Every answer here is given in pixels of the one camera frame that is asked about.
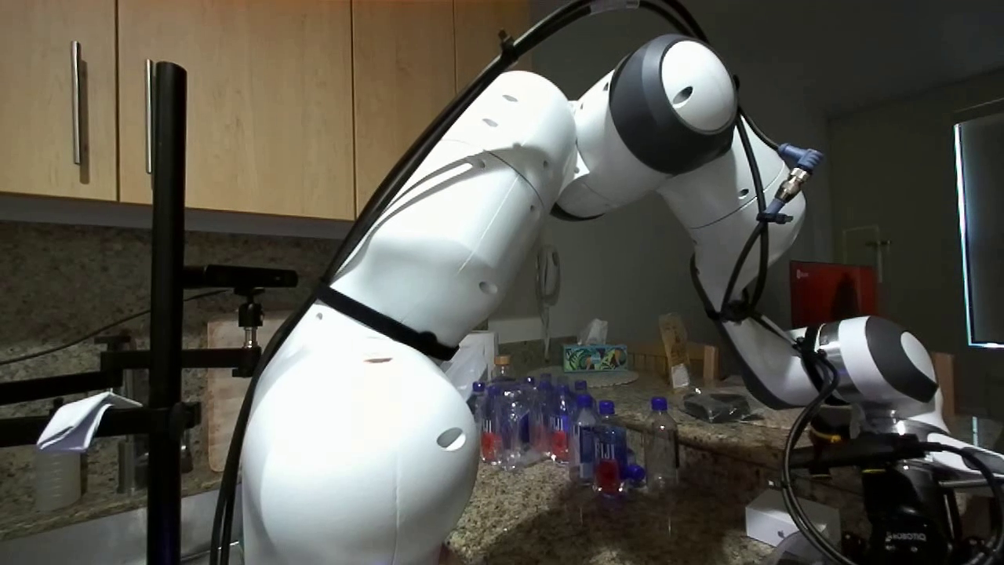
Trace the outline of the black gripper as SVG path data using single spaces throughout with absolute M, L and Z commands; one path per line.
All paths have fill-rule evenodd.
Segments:
M 855 565 L 965 565 L 981 555 L 959 526 L 942 472 L 911 458 L 855 463 L 866 541 L 853 549 Z

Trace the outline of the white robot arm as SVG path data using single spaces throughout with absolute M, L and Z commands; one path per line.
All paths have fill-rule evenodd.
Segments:
M 729 66 L 659 36 L 585 95 L 492 59 L 416 143 L 358 241 L 276 334 L 237 443 L 245 565 L 434 565 L 476 468 L 473 341 L 497 330 L 553 219 L 659 201 L 749 393 L 866 414 L 862 463 L 977 477 L 927 346 L 851 315 L 769 322 L 754 289 L 798 241 L 815 150 L 764 139 Z

